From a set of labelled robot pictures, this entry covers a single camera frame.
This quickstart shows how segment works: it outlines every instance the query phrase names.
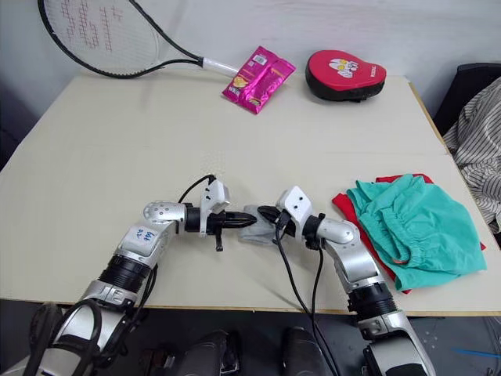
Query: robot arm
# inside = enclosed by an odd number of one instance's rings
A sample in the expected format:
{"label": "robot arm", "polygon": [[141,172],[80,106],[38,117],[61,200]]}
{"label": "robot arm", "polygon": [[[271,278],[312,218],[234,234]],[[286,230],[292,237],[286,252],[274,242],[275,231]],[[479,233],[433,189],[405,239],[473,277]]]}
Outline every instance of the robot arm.
{"label": "robot arm", "polygon": [[[124,339],[141,320],[141,309],[153,289],[157,263],[174,236],[184,232],[215,235],[222,251],[223,228],[253,224],[255,217],[225,211],[228,189],[213,178],[203,188],[200,208],[168,201],[149,203],[142,219],[119,243],[107,268],[93,280],[42,343],[42,348],[6,371],[8,375],[87,375],[106,367],[123,352]],[[148,278],[137,309],[138,293]]]}
{"label": "robot arm", "polygon": [[310,249],[322,247],[334,260],[337,275],[348,295],[348,309],[357,313],[365,340],[366,375],[435,376],[435,370],[405,313],[398,309],[372,256],[360,241],[359,229],[348,221],[313,215],[312,203],[295,186],[260,213],[275,222],[285,215],[285,232]]}

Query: table edge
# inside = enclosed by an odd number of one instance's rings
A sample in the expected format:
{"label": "table edge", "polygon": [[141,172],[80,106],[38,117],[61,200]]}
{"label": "table edge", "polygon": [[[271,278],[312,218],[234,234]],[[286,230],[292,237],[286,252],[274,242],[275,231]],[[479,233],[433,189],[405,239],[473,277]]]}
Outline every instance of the table edge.
{"label": "table edge", "polygon": [[[11,302],[44,303],[38,300],[22,300],[13,298],[2,298]],[[60,305],[72,306],[76,302],[53,302]],[[155,309],[187,309],[206,311],[247,311],[247,312],[281,312],[281,313],[303,313],[301,308],[269,308],[269,307],[239,307],[225,305],[145,305],[145,308]],[[346,309],[317,309],[315,313],[332,315],[354,315]],[[405,311],[407,316],[501,316],[501,311]]]}

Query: teal cloth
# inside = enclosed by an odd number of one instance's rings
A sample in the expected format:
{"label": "teal cloth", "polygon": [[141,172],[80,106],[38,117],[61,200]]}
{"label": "teal cloth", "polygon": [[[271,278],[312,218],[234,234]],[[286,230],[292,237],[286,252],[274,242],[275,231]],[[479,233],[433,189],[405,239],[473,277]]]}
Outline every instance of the teal cloth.
{"label": "teal cloth", "polygon": [[356,186],[348,196],[398,290],[487,269],[470,214],[439,186],[412,175]]}

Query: white grip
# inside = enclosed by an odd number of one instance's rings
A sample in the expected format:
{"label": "white grip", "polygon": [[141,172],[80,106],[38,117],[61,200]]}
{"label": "white grip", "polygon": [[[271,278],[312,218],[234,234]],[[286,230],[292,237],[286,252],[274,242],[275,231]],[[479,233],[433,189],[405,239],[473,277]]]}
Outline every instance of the white grip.
{"label": "white grip", "polygon": [[235,77],[238,73],[238,69],[235,69],[234,67],[223,63],[219,63],[218,61],[208,59],[207,57],[204,57],[204,69],[207,69],[209,71],[213,70],[214,72],[224,74],[228,77]]}

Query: snack package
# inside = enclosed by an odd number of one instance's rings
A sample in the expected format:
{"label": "snack package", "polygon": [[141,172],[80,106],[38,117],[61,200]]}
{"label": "snack package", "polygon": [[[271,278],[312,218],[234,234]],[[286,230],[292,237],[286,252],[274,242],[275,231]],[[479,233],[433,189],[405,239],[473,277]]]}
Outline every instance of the snack package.
{"label": "snack package", "polygon": [[222,94],[258,114],[295,70],[294,65],[259,46]]}

